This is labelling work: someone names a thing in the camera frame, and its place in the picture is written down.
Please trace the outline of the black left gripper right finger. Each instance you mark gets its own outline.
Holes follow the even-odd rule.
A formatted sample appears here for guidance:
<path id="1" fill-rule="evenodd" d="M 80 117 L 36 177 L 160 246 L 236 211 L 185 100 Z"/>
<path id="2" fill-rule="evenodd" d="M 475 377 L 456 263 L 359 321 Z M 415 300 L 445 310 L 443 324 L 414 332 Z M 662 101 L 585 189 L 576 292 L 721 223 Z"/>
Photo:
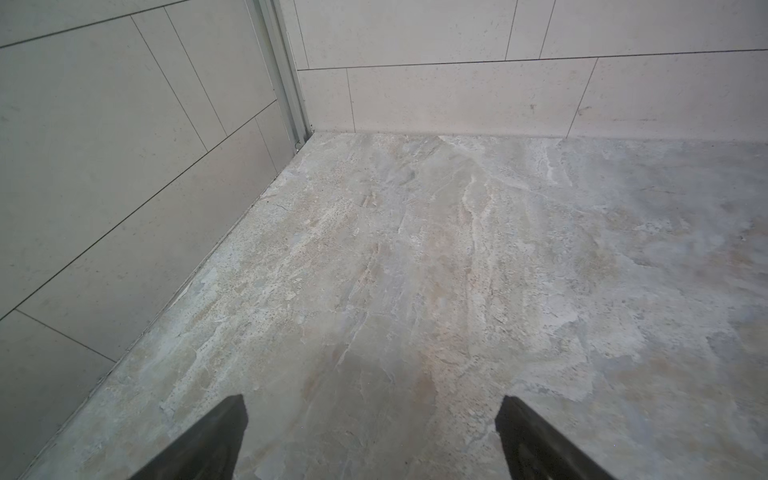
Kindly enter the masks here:
<path id="1" fill-rule="evenodd" d="M 519 397 L 503 398 L 495 427 L 512 479 L 614 479 Z"/>

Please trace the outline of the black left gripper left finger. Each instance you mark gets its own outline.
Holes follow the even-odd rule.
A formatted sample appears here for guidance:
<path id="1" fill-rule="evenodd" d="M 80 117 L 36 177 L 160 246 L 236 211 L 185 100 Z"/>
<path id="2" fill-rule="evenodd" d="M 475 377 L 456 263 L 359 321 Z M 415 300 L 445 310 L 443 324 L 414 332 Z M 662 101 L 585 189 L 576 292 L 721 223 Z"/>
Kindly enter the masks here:
<path id="1" fill-rule="evenodd" d="M 130 479 L 232 479 L 247 425 L 243 395 L 228 396 Z"/>

